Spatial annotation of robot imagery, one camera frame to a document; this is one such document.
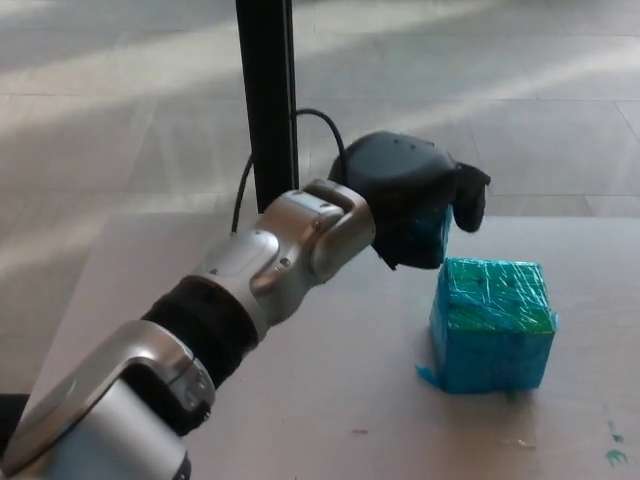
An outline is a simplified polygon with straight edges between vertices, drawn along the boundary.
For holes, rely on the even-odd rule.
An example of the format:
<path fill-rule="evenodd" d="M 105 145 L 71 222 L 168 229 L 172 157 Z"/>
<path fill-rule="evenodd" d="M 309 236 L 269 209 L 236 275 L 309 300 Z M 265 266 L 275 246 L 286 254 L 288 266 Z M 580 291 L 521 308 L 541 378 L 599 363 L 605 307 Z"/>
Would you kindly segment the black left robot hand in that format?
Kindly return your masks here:
<path fill-rule="evenodd" d="M 452 224 L 479 230 L 491 177 L 420 138 L 367 134 L 334 160 L 328 179 L 367 202 L 375 221 L 372 247 L 391 269 L 436 270 Z"/>

